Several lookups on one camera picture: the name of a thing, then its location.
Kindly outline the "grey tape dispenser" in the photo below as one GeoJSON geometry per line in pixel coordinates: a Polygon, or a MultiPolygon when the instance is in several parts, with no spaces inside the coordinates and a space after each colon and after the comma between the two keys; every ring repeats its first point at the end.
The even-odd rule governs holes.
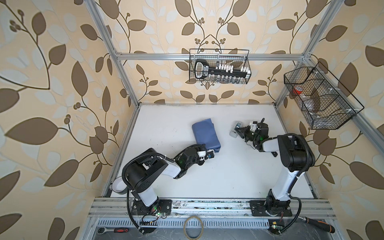
{"type": "Polygon", "coordinates": [[[243,123],[242,123],[242,122],[239,122],[239,121],[235,122],[235,123],[233,124],[233,126],[232,126],[231,131],[230,131],[230,136],[231,136],[232,138],[237,138],[238,135],[239,135],[238,132],[237,132],[237,129],[241,128],[242,126],[243,126],[243,123]]]}

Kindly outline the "light blue wrapping paper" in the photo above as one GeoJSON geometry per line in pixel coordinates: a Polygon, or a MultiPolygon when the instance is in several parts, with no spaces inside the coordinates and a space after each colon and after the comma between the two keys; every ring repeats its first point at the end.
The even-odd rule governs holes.
{"type": "Polygon", "coordinates": [[[192,131],[197,144],[204,145],[207,150],[213,150],[215,153],[220,151],[221,144],[211,119],[194,123],[192,131]]]}

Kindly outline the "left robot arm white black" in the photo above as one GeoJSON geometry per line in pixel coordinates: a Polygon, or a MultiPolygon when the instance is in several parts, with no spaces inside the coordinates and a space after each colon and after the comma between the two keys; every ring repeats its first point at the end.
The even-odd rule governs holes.
{"type": "Polygon", "coordinates": [[[202,166],[206,160],[214,157],[214,150],[208,150],[200,144],[185,148],[172,159],[149,148],[123,167],[122,181],[136,200],[147,208],[154,208],[159,197],[152,184],[160,175],[180,179],[193,165],[202,166]]]}

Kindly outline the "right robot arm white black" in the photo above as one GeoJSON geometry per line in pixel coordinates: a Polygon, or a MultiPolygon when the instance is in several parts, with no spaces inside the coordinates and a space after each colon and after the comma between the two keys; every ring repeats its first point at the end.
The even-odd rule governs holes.
{"type": "Polygon", "coordinates": [[[283,169],[266,197],[265,206],[267,210],[288,207],[294,185],[316,161],[305,137],[294,133],[269,137],[269,126],[263,121],[253,122],[246,127],[236,125],[234,132],[245,143],[251,142],[255,150],[280,157],[283,169]]]}

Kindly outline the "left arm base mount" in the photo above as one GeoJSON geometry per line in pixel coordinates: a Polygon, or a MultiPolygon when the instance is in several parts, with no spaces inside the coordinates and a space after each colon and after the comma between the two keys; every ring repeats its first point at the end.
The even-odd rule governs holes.
{"type": "Polygon", "coordinates": [[[172,200],[160,199],[147,207],[142,201],[134,200],[133,206],[131,207],[131,213],[132,215],[137,216],[153,215],[163,218],[171,214],[172,203],[172,200]]]}

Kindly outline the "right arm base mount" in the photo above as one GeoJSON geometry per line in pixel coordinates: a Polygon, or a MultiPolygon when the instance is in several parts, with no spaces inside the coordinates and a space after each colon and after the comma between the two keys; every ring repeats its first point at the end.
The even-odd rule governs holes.
{"type": "Polygon", "coordinates": [[[288,201],[252,200],[250,208],[253,217],[292,217],[293,213],[288,201]]]}

